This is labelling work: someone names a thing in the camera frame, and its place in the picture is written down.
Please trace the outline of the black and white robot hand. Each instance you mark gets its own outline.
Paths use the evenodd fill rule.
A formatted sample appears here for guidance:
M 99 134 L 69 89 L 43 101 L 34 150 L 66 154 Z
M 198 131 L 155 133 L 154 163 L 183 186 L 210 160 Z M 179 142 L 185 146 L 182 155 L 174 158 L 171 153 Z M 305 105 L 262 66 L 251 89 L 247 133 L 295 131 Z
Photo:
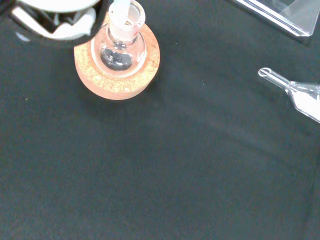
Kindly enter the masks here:
M 73 48 L 96 36 L 107 0 L 2 0 L 0 22 L 24 42 Z

